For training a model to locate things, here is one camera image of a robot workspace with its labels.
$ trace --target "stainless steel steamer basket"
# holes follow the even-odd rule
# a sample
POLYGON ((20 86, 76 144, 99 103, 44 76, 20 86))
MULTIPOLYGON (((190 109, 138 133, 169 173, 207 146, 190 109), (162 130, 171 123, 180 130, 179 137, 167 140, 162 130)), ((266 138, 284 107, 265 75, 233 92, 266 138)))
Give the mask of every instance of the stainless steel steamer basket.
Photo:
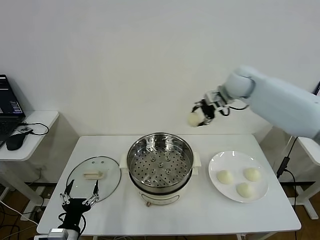
POLYGON ((141 190, 162 195, 173 193, 188 182, 194 154, 181 137, 156 132, 138 139, 126 162, 132 181, 141 190))

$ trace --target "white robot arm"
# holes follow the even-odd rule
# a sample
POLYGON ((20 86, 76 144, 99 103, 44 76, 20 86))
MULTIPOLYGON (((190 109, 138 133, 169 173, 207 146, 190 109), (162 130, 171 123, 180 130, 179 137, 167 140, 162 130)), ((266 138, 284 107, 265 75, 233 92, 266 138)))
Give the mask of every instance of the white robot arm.
POLYGON ((207 92, 202 101, 196 102, 192 112, 201 108, 205 115, 198 126, 209 124, 215 110, 223 114, 223 109, 236 99, 288 134, 320 143, 320 98, 248 66, 237 68, 218 90, 207 92))

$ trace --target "steamed bun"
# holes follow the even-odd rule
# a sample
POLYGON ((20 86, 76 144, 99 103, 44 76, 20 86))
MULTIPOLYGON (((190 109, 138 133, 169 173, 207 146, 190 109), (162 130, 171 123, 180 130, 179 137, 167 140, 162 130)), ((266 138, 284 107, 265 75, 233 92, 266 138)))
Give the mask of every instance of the steamed bun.
POLYGON ((236 186, 237 193, 244 198, 251 198, 254 195, 254 190, 250 184, 242 182, 236 186))
POLYGON ((243 172, 246 179, 251 182, 258 182, 261 179, 261 173, 257 168, 249 167, 243 172))
POLYGON ((219 171, 216 174, 216 177, 218 178, 219 182, 222 184, 232 184, 234 181, 234 178, 231 172, 228 170, 219 171))
POLYGON ((196 112, 190 112, 188 114, 188 119, 187 119, 188 125, 191 127, 198 127, 199 123, 201 123, 201 119, 196 112))

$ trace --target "glass lid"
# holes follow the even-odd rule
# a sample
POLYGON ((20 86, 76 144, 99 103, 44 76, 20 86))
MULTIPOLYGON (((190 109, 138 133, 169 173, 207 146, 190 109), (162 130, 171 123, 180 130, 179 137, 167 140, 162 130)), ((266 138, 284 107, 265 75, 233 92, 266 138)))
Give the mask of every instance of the glass lid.
POLYGON ((107 156, 91 157, 70 173, 66 186, 74 180, 70 192, 71 198, 90 198, 98 180, 99 200, 109 197, 116 190, 121 178, 118 163, 107 156))

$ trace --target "black mouse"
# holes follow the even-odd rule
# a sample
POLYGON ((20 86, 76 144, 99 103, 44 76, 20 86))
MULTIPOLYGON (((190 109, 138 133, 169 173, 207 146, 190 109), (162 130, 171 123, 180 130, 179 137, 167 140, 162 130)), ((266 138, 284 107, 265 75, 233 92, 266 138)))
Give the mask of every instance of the black mouse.
POLYGON ((21 148, 22 144, 24 143, 24 140, 26 138, 26 135, 24 133, 18 133, 15 135, 10 136, 6 141, 6 149, 9 151, 17 150, 21 148))

